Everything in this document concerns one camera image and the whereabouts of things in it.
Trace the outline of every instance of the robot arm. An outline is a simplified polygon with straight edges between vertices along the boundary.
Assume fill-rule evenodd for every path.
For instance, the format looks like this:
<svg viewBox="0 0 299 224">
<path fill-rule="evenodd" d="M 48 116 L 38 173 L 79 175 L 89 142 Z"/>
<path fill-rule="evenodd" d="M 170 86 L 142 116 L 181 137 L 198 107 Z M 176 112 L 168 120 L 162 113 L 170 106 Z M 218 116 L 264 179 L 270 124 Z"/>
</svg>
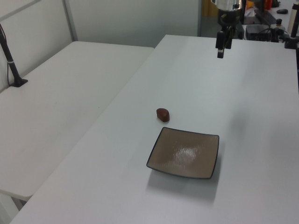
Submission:
<svg viewBox="0 0 299 224">
<path fill-rule="evenodd" d="M 211 0 L 218 8 L 218 23 L 221 31 L 217 33 L 216 48 L 218 58 L 223 58 L 224 49 L 230 49 L 236 26 L 240 21 L 242 0 Z"/>
</svg>

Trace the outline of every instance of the table surface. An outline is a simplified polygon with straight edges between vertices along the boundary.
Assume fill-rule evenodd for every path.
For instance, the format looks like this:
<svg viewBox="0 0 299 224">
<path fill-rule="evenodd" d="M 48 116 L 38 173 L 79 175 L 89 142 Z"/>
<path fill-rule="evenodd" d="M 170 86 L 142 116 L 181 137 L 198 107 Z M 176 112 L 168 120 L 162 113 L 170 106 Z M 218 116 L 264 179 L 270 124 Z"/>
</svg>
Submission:
<svg viewBox="0 0 299 224">
<path fill-rule="evenodd" d="M 279 0 L 280 4 L 277 8 L 271 8 L 269 12 L 275 17 L 275 19 L 282 19 L 281 24 L 288 30 L 290 16 L 292 12 L 292 7 L 295 0 Z M 276 11 L 279 9 L 287 9 L 289 11 L 288 14 L 278 14 Z"/>
<path fill-rule="evenodd" d="M 73 42 L 0 94 L 0 193 L 28 200 L 152 48 Z"/>
<path fill-rule="evenodd" d="M 146 167 L 163 126 L 220 136 L 212 179 Z M 294 50 L 167 35 L 12 224 L 297 223 L 298 145 Z"/>
</svg>

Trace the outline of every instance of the square plate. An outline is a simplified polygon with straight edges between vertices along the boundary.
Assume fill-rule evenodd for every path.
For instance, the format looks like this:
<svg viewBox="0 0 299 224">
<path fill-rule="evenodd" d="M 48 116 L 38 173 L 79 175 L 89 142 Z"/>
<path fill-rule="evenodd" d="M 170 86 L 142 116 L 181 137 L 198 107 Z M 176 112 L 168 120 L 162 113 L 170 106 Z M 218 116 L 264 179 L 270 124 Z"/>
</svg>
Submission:
<svg viewBox="0 0 299 224">
<path fill-rule="evenodd" d="M 177 176 L 210 179 L 216 165 L 219 136 L 163 127 L 147 167 Z"/>
</svg>

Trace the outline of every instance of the black cap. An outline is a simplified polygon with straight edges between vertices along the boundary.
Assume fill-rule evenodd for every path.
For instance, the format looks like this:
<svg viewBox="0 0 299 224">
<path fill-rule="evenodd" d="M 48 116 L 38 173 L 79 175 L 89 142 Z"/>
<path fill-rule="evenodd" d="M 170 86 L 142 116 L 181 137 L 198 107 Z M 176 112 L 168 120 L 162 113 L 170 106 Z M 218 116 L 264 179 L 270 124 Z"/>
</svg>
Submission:
<svg viewBox="0 0 299 224">
<path fill-rule="evenodd" d="M 281 25 L 282 19 L 277 19 L 276 20 L 276 25 Z"/>
</svg>

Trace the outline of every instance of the small brown object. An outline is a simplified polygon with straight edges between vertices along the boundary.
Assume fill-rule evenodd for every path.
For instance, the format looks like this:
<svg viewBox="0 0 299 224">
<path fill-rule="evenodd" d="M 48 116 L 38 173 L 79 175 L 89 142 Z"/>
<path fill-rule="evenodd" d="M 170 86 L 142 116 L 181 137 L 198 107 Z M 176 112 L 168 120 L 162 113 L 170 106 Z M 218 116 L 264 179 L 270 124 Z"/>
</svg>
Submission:
<svg viewBox="0 0 299 224">
<path fill-rule="evenodd" d="M 164 108 L 157 109 L 157 117 L 163 122 L 167 122 L 170 119 L 168 110 Z"/>
</svg>

